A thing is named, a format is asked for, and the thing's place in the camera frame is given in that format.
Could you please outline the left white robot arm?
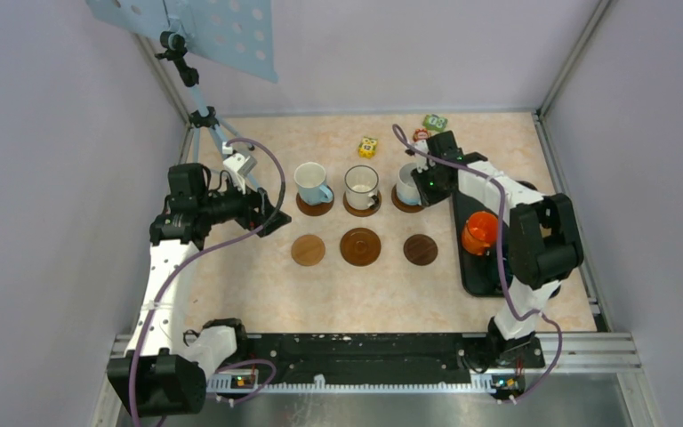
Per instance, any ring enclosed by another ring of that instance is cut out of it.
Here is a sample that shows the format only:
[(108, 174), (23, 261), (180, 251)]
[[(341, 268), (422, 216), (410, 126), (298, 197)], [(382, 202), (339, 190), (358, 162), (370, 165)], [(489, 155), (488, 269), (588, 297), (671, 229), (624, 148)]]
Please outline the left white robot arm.
[(238, 318), (209, 320), (187, 341), (197, 260), (268, 236), (292, 220), (264, 188), (240, 189), (235, 178), (221, 174), (213, 189), (211, 178), (199, 163), (170, 167), (169, 193), (149, 226), (149, 278), (138, 322), (123, 355), (107, 365), (107, 378), (135, 426), (145, 417), (164, 421), (200, 412), (210, 377), (248, 360), (250, 345)]

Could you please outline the brown ridged wooden coaster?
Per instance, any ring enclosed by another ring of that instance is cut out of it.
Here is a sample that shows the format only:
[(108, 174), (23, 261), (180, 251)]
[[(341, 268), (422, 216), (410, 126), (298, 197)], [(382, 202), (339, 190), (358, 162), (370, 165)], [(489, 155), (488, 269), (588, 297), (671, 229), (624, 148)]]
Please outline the brown ridged wooden coaster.
[(402, 202), (398, 197), (397, 189), (395, 187), (391, 188), (390, 196), (393, 205), (401, 212), (408, 214), (416, 214), (423, 210), (423, 207), (421, 205), (408, 205)]
[(381, 207), (381, 192), (378, 191), (372, 197), (373, 203), (370, 206), (368, 206), (366, 209), (363, 209), (363, 210), (354, 208), (348, 202), (347, 194), (344, 194), (342, 200), (343, 200), (344, 208), (349, 214), (356, 216), (356, 217), (369, 217), (369, 216), (372, 216), (373, 214), (376, 214)]
[(295, 197), (295, 202), (301, 213), (310, 217), (318, 217), (327, 214), (331, 211), (335, 199), (332, 199), (330, 202), (322, 202), (317, 205), (309, 205), (301, 198), (300, 194), (297, 194)]

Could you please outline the dark brown ridged coaster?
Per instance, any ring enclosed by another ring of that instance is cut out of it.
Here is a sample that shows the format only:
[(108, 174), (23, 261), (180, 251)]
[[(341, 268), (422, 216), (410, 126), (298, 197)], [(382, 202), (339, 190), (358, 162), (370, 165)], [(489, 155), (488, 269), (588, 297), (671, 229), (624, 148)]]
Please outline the dark brown ridged coaster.
[(379, 258), (381, 250), (382, 242), (379, 236), (368, 228), (349, 230), (340, 240), (342, 258), (357, 267), (374, 263)]

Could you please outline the white mug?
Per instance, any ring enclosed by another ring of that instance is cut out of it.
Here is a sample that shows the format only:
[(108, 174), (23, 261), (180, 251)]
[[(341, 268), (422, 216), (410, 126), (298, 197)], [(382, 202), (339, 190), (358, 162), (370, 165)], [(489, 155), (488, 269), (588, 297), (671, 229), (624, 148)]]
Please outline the white mug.
[(396, 194), (398, 200), (405, 205), (419, 205), (421, 203), (420, 193), (412, 176), (412, 172), (416, 169), (416, 163), (408, 163), (402, 165), (398, 170)]

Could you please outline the clear glass mug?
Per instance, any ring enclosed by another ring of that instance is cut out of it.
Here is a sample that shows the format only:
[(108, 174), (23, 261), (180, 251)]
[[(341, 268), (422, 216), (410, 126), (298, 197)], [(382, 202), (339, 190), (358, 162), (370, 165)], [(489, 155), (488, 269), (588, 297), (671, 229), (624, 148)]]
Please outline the clear glass mug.
[(379, 174), (368, 165), (354, 165), (344, 175), (345, 200), (357, 211), (377, 210), (381, 204)]

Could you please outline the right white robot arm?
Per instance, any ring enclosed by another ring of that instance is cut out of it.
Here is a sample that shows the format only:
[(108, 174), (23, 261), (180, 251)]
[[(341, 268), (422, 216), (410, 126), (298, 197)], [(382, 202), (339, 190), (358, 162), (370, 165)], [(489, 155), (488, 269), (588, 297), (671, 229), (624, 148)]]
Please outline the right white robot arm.
[(521, 356), (552, 294), (583, 262), (583, 248), (571, 199), (530, 189), (477, 152), (465, 154), (447, 131), (407, 147), (422, 168), (414, 181), (424, 206), (459, 193), (497, 218), (492, 244), (504, 305), (492, 317), (488, 359), (508, 367)]

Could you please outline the black serving tray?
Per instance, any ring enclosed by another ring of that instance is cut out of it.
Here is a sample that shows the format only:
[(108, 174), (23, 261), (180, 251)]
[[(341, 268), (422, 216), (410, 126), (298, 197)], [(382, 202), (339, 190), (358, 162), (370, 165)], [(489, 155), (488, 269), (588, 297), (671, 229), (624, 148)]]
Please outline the black serving tray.
[(491, 246), (483, 255), (475, 255), (465, 250), (462, 245), (462, 230), (470, 216), (482, 211), (496, 214), (496, 211), (486, 207), (474, 197), (466, 196), (459, 191), (453, 193), (451, 202), (462, 287), (468, 294), (478, 298), (503, 297), (496, 256), (493, 254), (494, 246)]

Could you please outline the light wooden coaster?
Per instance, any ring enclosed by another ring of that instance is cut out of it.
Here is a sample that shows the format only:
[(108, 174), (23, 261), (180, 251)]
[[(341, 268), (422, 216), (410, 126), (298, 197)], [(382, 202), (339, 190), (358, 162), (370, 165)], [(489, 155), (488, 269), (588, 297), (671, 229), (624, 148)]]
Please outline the light wooden coaster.
[(325, 243), (322, 238), (313, 234), (300, 236), (292, 244), (291, 256), (301, 266), (317, 265), (325, 257)]

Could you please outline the dark walnut coaster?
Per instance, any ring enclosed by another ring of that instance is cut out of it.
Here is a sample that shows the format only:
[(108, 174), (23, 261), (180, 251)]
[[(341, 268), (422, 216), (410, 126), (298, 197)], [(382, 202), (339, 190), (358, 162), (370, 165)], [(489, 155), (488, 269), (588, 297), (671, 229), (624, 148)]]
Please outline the dark walnut coaster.
[(438, 258), (438, 245), (427, 235), (414, 234), (403, 244), (403, 254), (410, 263), (426, 266)]

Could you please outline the orange mug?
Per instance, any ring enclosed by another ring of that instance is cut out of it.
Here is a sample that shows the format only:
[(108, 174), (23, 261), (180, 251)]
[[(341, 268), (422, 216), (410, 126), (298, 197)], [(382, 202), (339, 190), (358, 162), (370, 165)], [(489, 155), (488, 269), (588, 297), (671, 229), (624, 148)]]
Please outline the orange mug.
[(488, 211), (473, 213), (463, 224), (461, 245), (468, 253), (483, 256), (498, 238), (498, 218)]

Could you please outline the light blue mug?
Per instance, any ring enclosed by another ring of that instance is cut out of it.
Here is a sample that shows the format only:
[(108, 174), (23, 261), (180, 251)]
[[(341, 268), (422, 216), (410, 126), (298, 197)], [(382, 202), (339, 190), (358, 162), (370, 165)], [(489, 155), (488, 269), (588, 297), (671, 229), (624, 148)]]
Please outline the light blue mug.
[(326, 170), (316, 162), (299, 165), (293, 174), (300, 199), (307, 205), (333, 202), (333, 192), (326, 183)]

